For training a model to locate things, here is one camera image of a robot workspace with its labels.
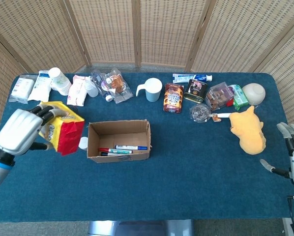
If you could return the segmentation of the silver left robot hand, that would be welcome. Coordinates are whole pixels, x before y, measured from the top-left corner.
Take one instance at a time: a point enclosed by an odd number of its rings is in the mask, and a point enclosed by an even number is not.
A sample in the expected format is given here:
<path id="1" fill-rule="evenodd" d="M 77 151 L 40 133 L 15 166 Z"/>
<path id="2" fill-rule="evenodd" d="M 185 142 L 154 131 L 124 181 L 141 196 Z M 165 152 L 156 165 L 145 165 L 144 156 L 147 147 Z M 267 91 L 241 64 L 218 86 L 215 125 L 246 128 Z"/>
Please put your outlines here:
<path id="1" fill-rule="evenodd" d="M 28 150 L 51 149 L 51 144 L 37 143 L 35 139 L 45 124 L 66 115 L 68 111 L 56 105 L 39 104 L 30 110 L 17 109 L 0 130 L 0 150 L 18 156 Z"/>

